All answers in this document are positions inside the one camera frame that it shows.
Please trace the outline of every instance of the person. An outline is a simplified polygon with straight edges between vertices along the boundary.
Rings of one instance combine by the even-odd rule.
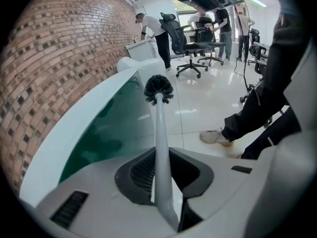
[[[200,6],[196,6],[196,9],[198,12],[193,14],[187,22],[190,25],[192,30],[197,29],[196,22],[199,22],[201,17],[210,18],[212,21],[212,18],[210,17],[210,15],[206,13]]]
[[[209,144],[231,146],[234,140],[262,127],[287,100],[283,92],[291,82],[309,43],[309,31],[292,0],[279,0],[281,11],[274,28],[262,90],[253,90],[242,111],[225,118],[223,130],[200,133],[200,139]],[[264,131],[238,158],[257,159],[261,151],[277,145],[284,137],[300,131],[300,125],[291,107]]]
[[[168,33],[161,28],[159,19],[145,15],[144,13],[138,13],[136,20],[138,23],[142,23],[141,40],[145,39],[147,27],[153,31],[151,38],[155,36],[158,45],[158,54],[165,63],[166,71],[171,70]]]
[[[212,10],[218,24],[218,27],[212,29],[213,32],[218,31],[220,29],[220,42],[224,42],[226,44],[225,47],[219,48],[219,59],[222,59],[223,52],[226,53],[226,58],[223,61],[224,63],[230,63],[231,56],[231,48],[232,48],[232,30],[230,25],[230,17],[229,13],[226,9],[214,9]]]
[[[244,46],[244,62],[247,62],[249,56],[249,31],[250,27],[255,24],[255,22],[250,19],[249,17],[245,16],[242,12],[238,13],[238,17],[241,22],[241,27],[238,18],[235,18],[235,25],[239,32],[239,56],[238,60],[242,61],[242,53],[243,53],[243,46]]]

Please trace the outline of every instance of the chair backrest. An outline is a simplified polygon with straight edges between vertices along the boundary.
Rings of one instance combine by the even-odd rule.
[[[164,29],[172,39],[172,50],[176,55],[184,53],[184,45],[187,43],[183,29],[178,29],[180,24],[174,14],[164,14],[161,12],[162,19],[160,19],[161,28]]]
[[[200,17],[199,22],[195,22],[195,24],[197,28],[204,28],[206,24],[212,24],[212,20],[209,17]],[[200,42],[216,42],[214,32],[210,28],[200,31],[199,37]]]
[[[257,55],[257,49],[256,46],[253,44],[254,42],[259,42],[260,43],[260,32],[257,29],[251,28],[250,29],[250,33],[251,33],[251,46],[250,46],[250,54],[252,56],[256,56]]]

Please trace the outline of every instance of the brick wall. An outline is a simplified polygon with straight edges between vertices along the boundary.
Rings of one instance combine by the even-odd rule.
[[[22,13],[0,68],[0,161],[15,192],[57,121],[128,56],[134,21],[124,0],[33,0]]]

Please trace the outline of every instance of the white brush handle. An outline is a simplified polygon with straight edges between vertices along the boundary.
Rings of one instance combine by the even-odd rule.
[[[163,94],[155,95],[157,100],[157,132],[155,157],[155,205],[165,220],[178,229],[178,218],[173,207],[173,187],[169,162],[169,149],[165,127]]]

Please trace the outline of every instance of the black hair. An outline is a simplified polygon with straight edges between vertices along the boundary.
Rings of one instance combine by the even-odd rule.
[[[135,17],[136,18],[141,18],[141,16],[144,16],[145,14],[144,13],[138,13]]]

